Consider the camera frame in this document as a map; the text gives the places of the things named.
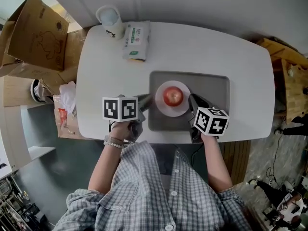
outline white table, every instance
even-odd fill
[[[151,22],[144,63],[122,59],[124,39],[110,38],[102,26],[86,37],[77,76],[77,117],[81,134],[104,139],[102,97],[149,92],[154,70],[227,76],[230,79],[230,123],[219,142],[267,137],[274,114],[274,76],[266,49],[225,33],[179,24]],[[138,141],[191,143],[189,132],[153,132],[148,121]]]

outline white plate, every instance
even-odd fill
[[[181,91],[183,92],[183,102],[179,106],[171,107],[165,103],[163,93],[168,87],[177,87],[177,88],[180,88]],[[191,92],[189,91],[188,87],[185,86],[182,82],[179,82],[176,80],[170,80],[170,81],[163,83],[157,89],[157,92],[155,95],[155,103],[159,111],[163,113],[164,115],[169,116],[169,117],[181,116],[189,108],[188,97],[190,93]]]

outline cardboard box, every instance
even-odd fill
[[[68,22],[42,0],[25,0],[0,35],[0,77],[40,79],[63,71]]]
[[[60,94],[60,85],[67,84],[70,81],[76,83],[79,59],[89,29],[84,28],[67,34],[64,52],[64,71],[40,80],[53,95]]]

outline wet wipes package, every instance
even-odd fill
[[[145,61],[150,39],[150,21],[128,22],[123,59]]]

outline cardboard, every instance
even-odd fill
[[[0,77],[40,79],[60,73],[68,22],[42,0],[25,0],[0,35]]]
[[[40,80],[53,95],[60,94],[60,85],[67,84],[70,81],[76,83],[79,59],[89,29],[84,28],[67,34],[64,53],[64,71]]]
[[[40,105],[31,96],[33,80],[13,76],[3,77],[3,107],[20,105]]]

